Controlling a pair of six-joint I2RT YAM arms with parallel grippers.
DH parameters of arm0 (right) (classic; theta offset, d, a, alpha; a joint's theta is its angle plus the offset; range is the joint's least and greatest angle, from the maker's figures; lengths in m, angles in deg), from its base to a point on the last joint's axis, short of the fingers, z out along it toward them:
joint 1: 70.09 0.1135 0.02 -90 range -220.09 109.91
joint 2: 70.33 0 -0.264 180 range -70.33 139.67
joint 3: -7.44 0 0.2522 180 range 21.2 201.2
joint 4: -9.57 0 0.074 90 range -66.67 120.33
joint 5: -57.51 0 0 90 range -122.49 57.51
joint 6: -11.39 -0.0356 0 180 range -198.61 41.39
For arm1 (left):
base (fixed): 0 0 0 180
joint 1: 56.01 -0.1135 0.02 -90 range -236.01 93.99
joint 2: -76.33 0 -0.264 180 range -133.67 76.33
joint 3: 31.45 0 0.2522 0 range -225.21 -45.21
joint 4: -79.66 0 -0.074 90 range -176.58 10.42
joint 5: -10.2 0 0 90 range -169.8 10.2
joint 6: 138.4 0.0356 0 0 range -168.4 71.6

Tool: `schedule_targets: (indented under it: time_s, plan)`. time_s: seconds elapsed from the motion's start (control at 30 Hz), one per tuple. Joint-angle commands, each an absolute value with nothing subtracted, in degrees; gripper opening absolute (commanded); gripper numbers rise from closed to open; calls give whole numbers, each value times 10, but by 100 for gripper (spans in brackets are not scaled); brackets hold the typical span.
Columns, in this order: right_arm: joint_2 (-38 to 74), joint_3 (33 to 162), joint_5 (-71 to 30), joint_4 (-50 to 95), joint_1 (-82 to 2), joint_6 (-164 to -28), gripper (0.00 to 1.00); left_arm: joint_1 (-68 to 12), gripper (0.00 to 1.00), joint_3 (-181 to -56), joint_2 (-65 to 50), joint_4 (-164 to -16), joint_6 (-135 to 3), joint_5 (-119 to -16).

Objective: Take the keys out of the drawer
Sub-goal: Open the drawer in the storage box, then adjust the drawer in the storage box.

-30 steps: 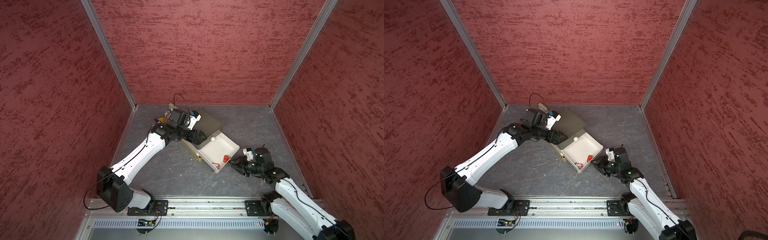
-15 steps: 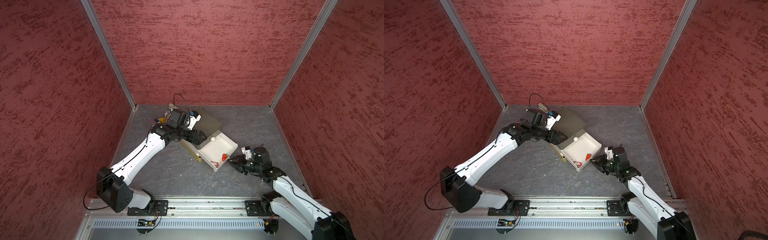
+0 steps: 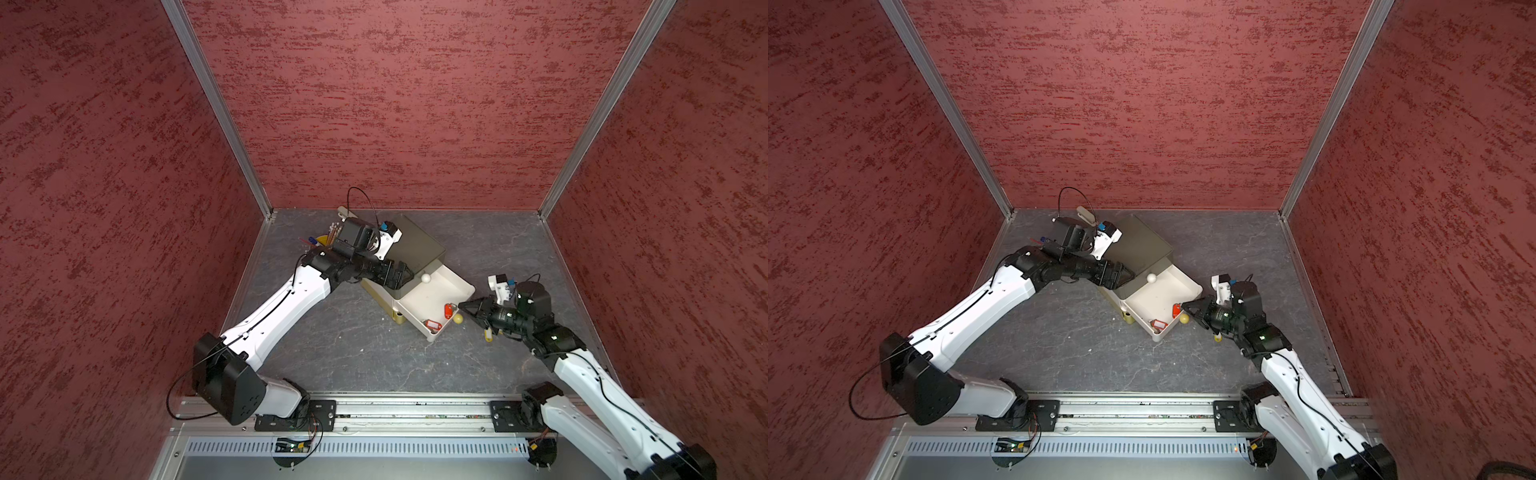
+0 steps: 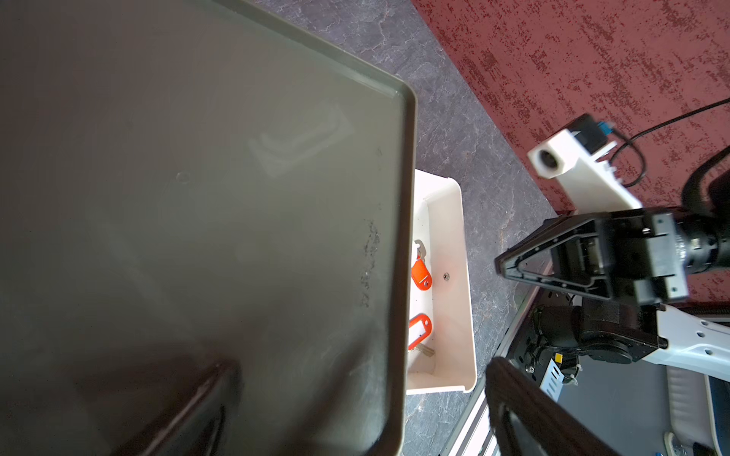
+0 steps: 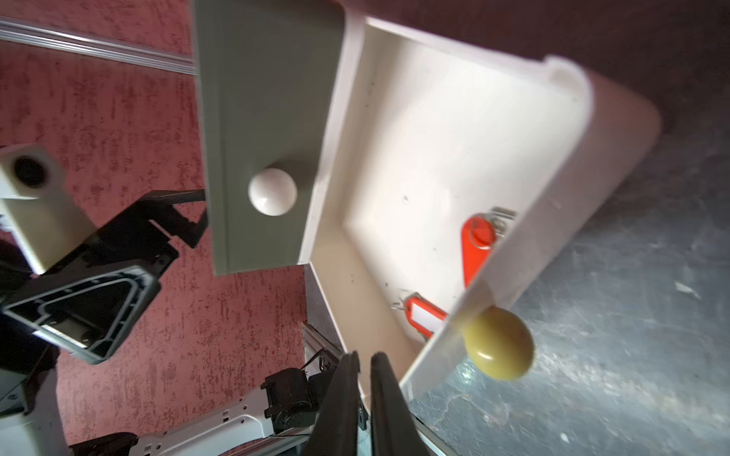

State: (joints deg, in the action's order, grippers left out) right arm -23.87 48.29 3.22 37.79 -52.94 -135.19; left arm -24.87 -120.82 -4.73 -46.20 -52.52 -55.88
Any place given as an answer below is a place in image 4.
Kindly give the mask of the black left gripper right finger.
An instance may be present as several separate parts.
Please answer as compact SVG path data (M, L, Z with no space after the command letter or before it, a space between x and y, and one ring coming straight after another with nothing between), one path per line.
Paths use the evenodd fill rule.
M614 455L616 451L556 404L508 359L485 372L490 427L503 455Z

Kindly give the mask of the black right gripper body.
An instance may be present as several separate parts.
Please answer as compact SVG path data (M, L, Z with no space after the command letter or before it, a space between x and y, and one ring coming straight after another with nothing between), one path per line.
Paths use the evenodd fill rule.
M583 214L559 220L551 243L553 277L578 294L625 304L689 297L689 241L669 209Z

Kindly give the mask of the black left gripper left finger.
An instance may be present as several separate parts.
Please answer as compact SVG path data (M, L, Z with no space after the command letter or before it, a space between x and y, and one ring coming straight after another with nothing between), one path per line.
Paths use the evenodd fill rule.
M222 455L243 392L241 365L211 366L191 389L113 455Z

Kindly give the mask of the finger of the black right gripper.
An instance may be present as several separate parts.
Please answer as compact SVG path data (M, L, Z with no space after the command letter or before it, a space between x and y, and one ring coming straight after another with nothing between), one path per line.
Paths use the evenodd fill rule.
M594 300L611 300L608 215L551 218L494 260L498 275Z

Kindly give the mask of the white drawer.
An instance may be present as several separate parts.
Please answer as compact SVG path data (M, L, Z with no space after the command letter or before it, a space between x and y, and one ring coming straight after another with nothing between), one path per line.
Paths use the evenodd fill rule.
M412 241L425 244L433 286L420 291L411 278L410 320L421 313L431 319L425 344L435 355L408 351L406 391L469 393L477 372L461 188L456 180L425 171L414 177Z

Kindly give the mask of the silver key red tag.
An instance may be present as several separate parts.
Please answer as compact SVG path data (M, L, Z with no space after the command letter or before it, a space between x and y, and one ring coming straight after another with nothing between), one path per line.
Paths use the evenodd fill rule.
M425 341L433 332L433 322L425 313L419 313L409 322L408 351L420 352L427 357L433 357L435 350L428 347Z
M413 241L411 278L418 290L427 292L433 286L433 277L427 265L427 250L420 239Z

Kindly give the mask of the olive three-drawer desk organizer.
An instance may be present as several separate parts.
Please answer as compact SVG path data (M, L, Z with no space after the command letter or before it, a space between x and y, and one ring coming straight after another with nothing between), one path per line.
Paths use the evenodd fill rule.
M403 445L414 91L245 1L1 5L1 451L113 455L241 365L222 455Z

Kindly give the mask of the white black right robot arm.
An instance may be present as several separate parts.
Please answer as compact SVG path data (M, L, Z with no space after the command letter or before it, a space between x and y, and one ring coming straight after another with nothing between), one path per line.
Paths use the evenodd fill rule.
M729 177L703 183L728 156L690 175L679 207L552 218L496 259L505 279L581 300L535 311L536 351L728 379L728 330L678 309L691 275L729 266Z

